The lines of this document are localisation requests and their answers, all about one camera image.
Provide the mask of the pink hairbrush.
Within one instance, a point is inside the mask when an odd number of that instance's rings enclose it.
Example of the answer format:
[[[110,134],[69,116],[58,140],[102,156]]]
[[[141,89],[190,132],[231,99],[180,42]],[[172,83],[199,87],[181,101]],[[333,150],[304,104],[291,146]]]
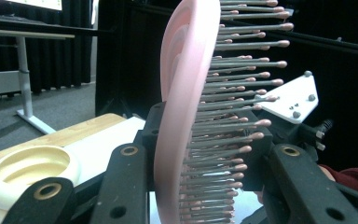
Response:
[[[254,111],[273,101],[270,67],[250,50],[285,48],[268,31],[289,31],[278,0],[181,0],[162,39],[164,103],[154,159],[163,224],[228,224],[247,169],[244,155],[269,144],[267,119]]]

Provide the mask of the cream ribbed cup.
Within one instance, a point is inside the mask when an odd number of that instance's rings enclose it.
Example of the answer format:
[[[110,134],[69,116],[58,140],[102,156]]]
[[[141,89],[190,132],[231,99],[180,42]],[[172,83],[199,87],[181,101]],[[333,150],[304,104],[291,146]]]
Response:
[[[62,147],[25,147],[7,154],[0,159],[0,223],[33,183],[47,177],[63,177],[76,185],[80,173],[78,158]]]

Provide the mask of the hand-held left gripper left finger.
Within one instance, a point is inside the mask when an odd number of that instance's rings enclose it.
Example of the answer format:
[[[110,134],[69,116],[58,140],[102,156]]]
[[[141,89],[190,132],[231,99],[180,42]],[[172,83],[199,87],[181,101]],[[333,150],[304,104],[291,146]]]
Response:
[[[136,134],[136,143],[145,148],[146,153],[146,179],[147,189],[154,190],[154,159],[156,152],[156,145],[158,140],[158,132],[162,115],[164,112],[165,103],[161,102],[153,105],[149,109],[145,126]]]

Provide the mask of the white metal desk frame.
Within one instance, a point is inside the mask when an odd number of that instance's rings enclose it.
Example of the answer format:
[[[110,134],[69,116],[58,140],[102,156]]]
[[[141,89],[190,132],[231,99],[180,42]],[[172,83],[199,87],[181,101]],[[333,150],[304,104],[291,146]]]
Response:
[[[40,32],[9,31],[2,29],[0,29],[0,36],[9,36],[16,38],[16,48],[19,65],[18,70],[0,72],[0,94],[20,91],[22,109],[17,111],[17,115],[27,121],[32,126],[34,126],[41,133],[55,133],[55,130],[53,128],[48,126],[44,121],[34,115],[25,39],[41,38],[65,40],[66,38],[74,38],[74,36]]]

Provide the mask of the bright monitor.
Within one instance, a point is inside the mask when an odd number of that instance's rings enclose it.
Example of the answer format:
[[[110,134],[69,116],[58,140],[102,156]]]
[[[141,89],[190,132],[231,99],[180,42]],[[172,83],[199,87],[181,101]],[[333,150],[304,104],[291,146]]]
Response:
[[[24,4],[32,7],[42,7],[52,10],[62,10],[62,0],[7,0],[9,2]]]

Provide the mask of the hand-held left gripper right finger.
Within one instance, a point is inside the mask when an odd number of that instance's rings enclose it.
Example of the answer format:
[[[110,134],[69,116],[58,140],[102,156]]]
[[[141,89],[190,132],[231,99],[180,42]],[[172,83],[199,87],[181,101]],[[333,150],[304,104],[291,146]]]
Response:
[[[248,166],[244,172],[244,178],[242,179],[242,189],[244,191],[260,191],[263,188],[263,157],[270,150],[273,136],[269,131],[269,128],[265,126],[246,128],[243,133],[246,136],[253,133],[264,134],[263,138],[253,140],[250,143],[250,147],[252,148],[250,152],[241,155],[241,157],[244,159],[244,163]]]

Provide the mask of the black curtain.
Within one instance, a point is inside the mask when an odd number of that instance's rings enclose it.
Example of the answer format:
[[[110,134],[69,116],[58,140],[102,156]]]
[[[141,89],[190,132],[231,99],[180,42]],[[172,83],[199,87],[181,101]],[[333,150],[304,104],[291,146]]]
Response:
[[[92,0],[62,0],[61,10],[31,7],[0,0],[0,15],[18,16],[70,27],[91,27]],[[16,39],[0,36],[0,71],[18,68]],[[31,90],[78,87],[90,82],[91,38],[77,36],[66,40],[26,40]]]

